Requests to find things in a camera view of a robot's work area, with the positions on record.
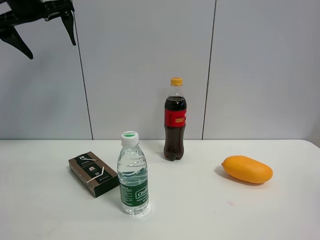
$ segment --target mango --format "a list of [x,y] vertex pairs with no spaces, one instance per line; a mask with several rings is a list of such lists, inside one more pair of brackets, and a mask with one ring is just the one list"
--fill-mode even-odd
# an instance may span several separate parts
[[232,177],[254,184],[265,183],[274,174],[269,166],[247,156],[227,157],[221,165]]

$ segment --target soda bottle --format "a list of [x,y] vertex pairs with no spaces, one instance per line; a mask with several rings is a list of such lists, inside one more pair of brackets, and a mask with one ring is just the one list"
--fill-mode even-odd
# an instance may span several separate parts
[[171,79],[171,91],[164,104],[165,144],[164,156],[170,161],[180,160],[184,155],[184,132],[186,128],[187,102],[182,94],[183,79]]
[[121,135],[122,150],[117,164],[122,207],[128,214],[139,214],[149,202],[148,167],[135,131]]

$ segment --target green label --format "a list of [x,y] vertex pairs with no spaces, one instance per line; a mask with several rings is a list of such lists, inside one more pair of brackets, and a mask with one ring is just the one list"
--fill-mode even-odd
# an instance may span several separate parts
[[148,180],[145,180],[140,185],[127,186],[120,184],[121,201],[123,204],[136,207],[144,204],[148,198]]

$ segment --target gray wall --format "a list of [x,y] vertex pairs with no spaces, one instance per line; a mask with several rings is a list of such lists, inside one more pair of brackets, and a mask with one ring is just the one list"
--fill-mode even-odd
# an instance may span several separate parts
[[16,27],[33,60],[0,41],[0,139],[163,139],[179,76],[187,139],[320,145],[318,0],[218,0],[212,46],[214,0],[74,6],[82,65],[60,19]]

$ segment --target red label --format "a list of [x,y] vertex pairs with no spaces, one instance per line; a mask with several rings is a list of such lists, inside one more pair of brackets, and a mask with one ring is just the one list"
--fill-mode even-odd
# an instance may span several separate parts
[[164,124],[169,127],[180,128],[186,125],[187,110],[170,111],[164,110]]

